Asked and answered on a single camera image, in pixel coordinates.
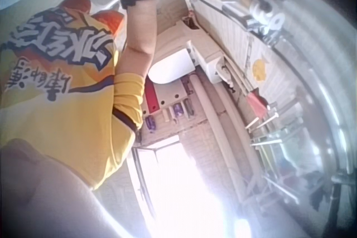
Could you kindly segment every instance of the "yellow sticker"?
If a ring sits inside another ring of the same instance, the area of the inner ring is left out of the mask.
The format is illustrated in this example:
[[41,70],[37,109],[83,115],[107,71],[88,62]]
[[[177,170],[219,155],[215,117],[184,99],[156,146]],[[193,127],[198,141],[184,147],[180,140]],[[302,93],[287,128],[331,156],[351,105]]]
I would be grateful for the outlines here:
[[266,60],[258,59],[253,64],[253,76],[256,81],[265,81],[267,78],[266,74]]

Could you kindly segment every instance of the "white pipe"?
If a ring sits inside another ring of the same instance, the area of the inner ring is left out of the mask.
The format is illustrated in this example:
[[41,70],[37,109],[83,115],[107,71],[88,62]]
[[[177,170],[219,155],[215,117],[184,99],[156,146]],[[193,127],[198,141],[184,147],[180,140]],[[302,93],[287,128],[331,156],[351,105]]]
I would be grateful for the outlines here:
[[214,136],[217,140],[218,146],[222,152],[224,162],[228,167],[228,172],[233,182],[235,193],[238,197],[239,202],[242,203],[247,195],[247,187],[245,186],[245,183],[243,181],[243,177],[240,173],[237,161],[235,160],[227,136],[224,133],[223,127],[221,125],[221,122],[219,121],[217,113],[204,87],[202,86],[202,83],[199,80],[198,76],[196,74],[190,75],[190,81],[195,90],[195,93],[197,94],[197,97],[201,102],[201,105],[206,114],[208,122],[210,123]]
[[235,107],[229,93],[226,91],[222,83],[214,85],[220,100],[222,101],[225,110],[227,111],[230,120],[232,121],[235,131],[242,143],[245,154],[247,155],[250,167],[252,168],[253,175],[257,180],[260,190],[263,189],[265,181],[262,178],[262,167],[259,162],[256,151],[250,146],[250,136],[245,129],[242,118],[240,117],[237,108]]

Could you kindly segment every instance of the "person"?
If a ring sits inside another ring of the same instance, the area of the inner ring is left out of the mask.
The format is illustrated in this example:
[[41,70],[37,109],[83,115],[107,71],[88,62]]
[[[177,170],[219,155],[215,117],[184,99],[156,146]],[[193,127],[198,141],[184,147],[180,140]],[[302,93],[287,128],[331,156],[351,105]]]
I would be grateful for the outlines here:
[[118,170],[142,125],[156,0],[127,8],[127,45],[85,13],[32,16],[2,46],[4,237],[131,237],[91,190]]

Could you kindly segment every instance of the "wall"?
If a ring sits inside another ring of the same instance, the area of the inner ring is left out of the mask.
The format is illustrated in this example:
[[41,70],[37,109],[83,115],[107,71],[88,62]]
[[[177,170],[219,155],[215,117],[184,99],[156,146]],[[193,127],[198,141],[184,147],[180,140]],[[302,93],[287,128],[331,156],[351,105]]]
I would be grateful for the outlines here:
[[[232,122],[213,85],[209,82],[204,72],[201,69],[197,69],[196,73],[199,75],[224,127],[242,175],[248,181],[252,175],[252,171]],[[188,77],[183,77],[182,80],[186,82],[188,81]],[[188,84],[188,87],[193,91],[191,84]],[[162,113],[155,114],[154,118],[157,130],[154,133],[150,133],[147,127],[144,126],[142,128],[141,145],[150,145],[173,135],[178,135],[187,154],[195,160],[196,166],[208,189],[222,202],[229,220],[232,220],[237,217],[239,204],[227,166],[194,91],[189,95],[189,99],[195,111],[195,116],[192,119],[187,120],[182,116],[178,118],[177,124],[174,124],[172,121],[166,123]]]
[[[250,64],[245,64],[249,41],[247,33],[234,22],[200,1],[192,1],[191,4],[200,25],[235,61],[237,66],[245,70],[247,79],[254,87],[259,87],[260,94],[268,102],[276,101],[278,105],[281,105],[291,95],[297,94],[297,89],[303,88],[290,68],[256,38],[253,40]],[[276,4],[286,15],[285,29],[293,35],[294,41],[311,61],[313,68],[321,75],[325,85],[331,89],[333,97],[337,100],[340,112],[346,122],[346,125],[342,127],[343,130],[346,133],[350,132],[350,137],[353,137],[356,131],[356,99],[355,97],[351,98],[356,94],[354,83],[356,70],[355,28],[338,17],[333,10],[331,12],[329,8],[326,8],[326,4],[320,4],[317,0],[286,0]],[[286,46],[280,46],[279,49],[291,61],[302,62],[301,55],[294,49]],[[257,82],[252,75],[252,64],[261,58],[267,62],[267,78],[265,81]],[[254,119],[247,102],[242,96],[239,97],[239,93],[235,94],[235,100],[245,122],[248,123]],[[310,118],[316,118],[317,114],[321,112],[321,109],[316,110],[315,113],[310,114]],[[326,150],[327,145],[324,142],[322,144],[325,146],[321,146],[321,149]],[[341,226],[349,223],[347,219],[350,212],[347,206],[348,199],[344,198],[340,207],[339,224]],[[323,202],[320,212],[303,205],[293,207],[292,211],[299,218],[299,222],[309,229],[313,237],[320,237],[326,222],[327,207],[328,204]]]

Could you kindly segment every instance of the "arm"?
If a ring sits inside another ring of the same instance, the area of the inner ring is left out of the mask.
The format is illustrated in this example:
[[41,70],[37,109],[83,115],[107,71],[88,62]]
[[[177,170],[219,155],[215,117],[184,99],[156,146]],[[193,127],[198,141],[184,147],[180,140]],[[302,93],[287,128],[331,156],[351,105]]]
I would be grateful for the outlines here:
[[115,74],[146,77],[153,60],[156,34],[156,0],[137,1],[134,7],[128,7],[127,46]]

